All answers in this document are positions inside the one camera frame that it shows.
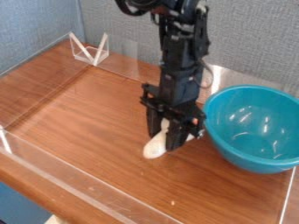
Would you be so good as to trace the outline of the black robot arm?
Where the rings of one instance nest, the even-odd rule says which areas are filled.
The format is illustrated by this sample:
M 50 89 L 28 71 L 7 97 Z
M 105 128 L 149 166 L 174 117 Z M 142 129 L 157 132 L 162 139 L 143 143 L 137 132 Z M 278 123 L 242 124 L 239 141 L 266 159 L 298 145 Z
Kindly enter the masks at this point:
M 151 137 L 166 134 L 165 148 L 177 150 L 189 137 L 199 137 L 206 114 L 197 105 L 209 55 L 209 12 L 202 0 L 115 0 L 125 14 L 151 15 L 159 26 L 163 57 L 161 81 L 142 85 Z

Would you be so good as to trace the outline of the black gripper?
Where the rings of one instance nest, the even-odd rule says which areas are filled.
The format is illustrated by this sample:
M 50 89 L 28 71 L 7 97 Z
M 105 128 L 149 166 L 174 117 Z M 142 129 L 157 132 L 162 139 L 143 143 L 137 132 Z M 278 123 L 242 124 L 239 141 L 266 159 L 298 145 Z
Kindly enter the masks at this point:
M 202 87 L 203 66 L 170 70 L 162 67 L 158 86 L 145 83 L 141 102 L 146 106 L 149 135 L 162 130 L 162 120 L 170 121 L 166 134 L 166 149 L 177 150 L 199 136 L 205 113 L 197 105 Z

